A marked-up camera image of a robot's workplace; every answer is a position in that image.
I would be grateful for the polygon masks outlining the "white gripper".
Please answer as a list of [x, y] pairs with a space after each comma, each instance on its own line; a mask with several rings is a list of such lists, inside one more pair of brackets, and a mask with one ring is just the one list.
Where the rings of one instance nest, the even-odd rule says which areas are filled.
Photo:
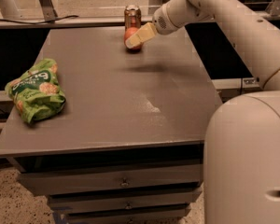
[[177, 0], [171, 0], [154, 12], [153, 23], [148, 22], [138, 28], [138, 31], [128, 39], [128, 44], [131, 47], [139, 44], [143, 45], [152, 39], [157, 34], [157, 31], [161, 35], [173, 33], [185, 24], [184, 18], [185, 4]]

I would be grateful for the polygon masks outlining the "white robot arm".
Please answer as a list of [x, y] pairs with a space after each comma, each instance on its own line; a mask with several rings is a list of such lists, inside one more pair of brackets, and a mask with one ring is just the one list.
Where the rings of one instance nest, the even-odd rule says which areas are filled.
[[203, 152], [205, 224], [280, 224], [280, 30], [238, 0], [170, 0], [125, 45], [131, 49], [208, 18], [260, 90], [231, 98], [209, 121]]

